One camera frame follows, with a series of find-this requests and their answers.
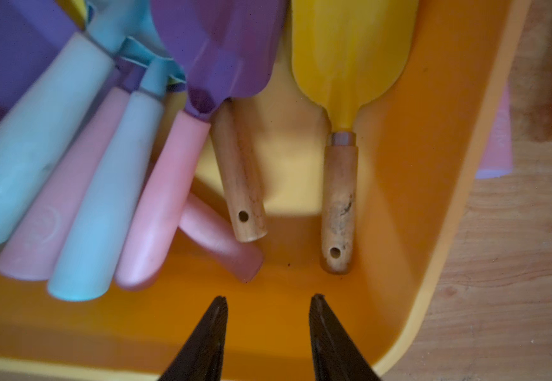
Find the wooden handle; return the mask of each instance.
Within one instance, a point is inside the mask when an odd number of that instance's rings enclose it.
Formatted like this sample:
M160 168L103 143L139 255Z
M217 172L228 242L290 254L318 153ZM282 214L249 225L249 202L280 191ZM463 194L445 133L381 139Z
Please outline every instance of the wooden handle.
M330 135L325 148L322 196L323 269L335 274L349 271L356 221L356 134Z
M236 239L258 240L267 234L263 195L249 139L234 124L231 101L226 100L219 107L210 136Z

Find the pink object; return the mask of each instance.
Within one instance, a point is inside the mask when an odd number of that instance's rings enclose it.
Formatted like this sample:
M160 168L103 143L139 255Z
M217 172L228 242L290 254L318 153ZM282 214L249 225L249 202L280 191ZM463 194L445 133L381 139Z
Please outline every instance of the pink object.
M0 273L47 280L130 94L112 88L63 157L0 255Z
M251 281L263 264L261 250L252 243L238 242L232 226L194 194L187 197L179 228L240 282ZM117 280L120 268L116 272ZM155 273L147 274L142 283L120 283L118 280L118 284L128 290L145 288L157 277L158 270L159 267Z
M475 179L493 179L513 172L509 105L509 87L507 86L500 99L496 120Z
M164 263L209 129L209 123L186 111L177 114L124 243L115 272L120 286L145 284Z

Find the orange plastic tray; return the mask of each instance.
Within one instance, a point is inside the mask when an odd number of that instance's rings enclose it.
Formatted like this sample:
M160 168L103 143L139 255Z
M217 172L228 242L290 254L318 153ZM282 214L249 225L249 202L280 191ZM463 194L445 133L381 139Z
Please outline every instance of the orange plastic tray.
M287 34L265 91L235 103L255 141L269 214L258 277L237 283L181 234L158 282L138 293L113 286L96 301L66 303L44 283L0 276L0 358L158 374L211 300L225 295L224 379L310 380L308 311L322 293L364 357L386 372L411 344L437 284L529 3L420 2L408 65L356 121L359 213L349 275L319 266L329 128L295 86ZM209 146L194 191L227 215Z

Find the yellow object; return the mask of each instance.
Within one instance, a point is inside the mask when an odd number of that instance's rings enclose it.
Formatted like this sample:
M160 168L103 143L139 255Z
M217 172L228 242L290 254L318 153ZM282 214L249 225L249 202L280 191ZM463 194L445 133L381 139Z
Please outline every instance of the yellow object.
M84 0L56 0L56 3L67 12L70 19L72 19L80 29L85 28L87 10Z
M407 62L418 0L293 0L293 74L333 131L382 95Z
M386 372L416 336L437 285L529 4L420 3L405 70L356 118L357 248L348 275L319 265L329 123L295 86L284 38L267 88L234 102L265 189L270 233L258 241L266 261L257 277L238 283L181 233L144 291L113 285L97 300L67 303L51 299L44 283L0 276L0 357L112 370L110 379L116 371L159 374L224 295L223 379L307 381L310 298L323 293L364 357ZM194 192L227 216L210 145L197 179Z

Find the purple trowel blade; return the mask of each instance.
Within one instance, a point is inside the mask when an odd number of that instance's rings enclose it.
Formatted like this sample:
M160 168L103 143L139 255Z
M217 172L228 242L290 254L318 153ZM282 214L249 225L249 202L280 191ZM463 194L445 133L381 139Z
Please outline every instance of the purple trowel blade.
M189 114L208 120L226 98L253 96L267 85L285 0L151 0L151 13L185 71Z

